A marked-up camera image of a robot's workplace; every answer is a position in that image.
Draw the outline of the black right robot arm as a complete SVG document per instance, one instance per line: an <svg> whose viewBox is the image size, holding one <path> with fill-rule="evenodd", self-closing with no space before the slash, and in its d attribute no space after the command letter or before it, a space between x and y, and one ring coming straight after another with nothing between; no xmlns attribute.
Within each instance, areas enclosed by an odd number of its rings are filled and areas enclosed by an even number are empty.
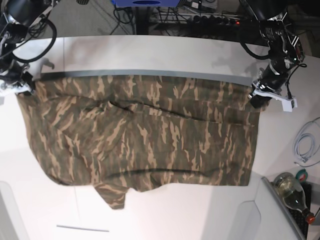
<svg viewBox="0 0 320 240"><path fill-rule="evenodd" d="M57 29L49 20L58 0L8 0L0 9L0 96L34 94L33 76L28 72L30 63L44 57L57 39ZM22 59L14 51L38 37L49 27L52 37L49 45L36 57Z"/></svg>

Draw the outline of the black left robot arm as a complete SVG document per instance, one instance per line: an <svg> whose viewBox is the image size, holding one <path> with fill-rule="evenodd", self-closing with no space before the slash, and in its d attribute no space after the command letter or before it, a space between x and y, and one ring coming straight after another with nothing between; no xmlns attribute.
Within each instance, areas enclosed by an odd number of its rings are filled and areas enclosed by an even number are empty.
<svg viewBox="0 0 320 240"><path fill-rule="evenodd" d="M285 112L292 112L298 103L291 91L282 96L282 87L290 87L290 79L298 68L306 68L305 53L293 22L288 16L286 0L242 0L242 7L256 19L260 35L267 41L266 55L253 53L240 39L243 49L257 60L269 60L259 77L251 84L248 94L250 104L255 109L264 107L270 100L280 101Z"/></svg>

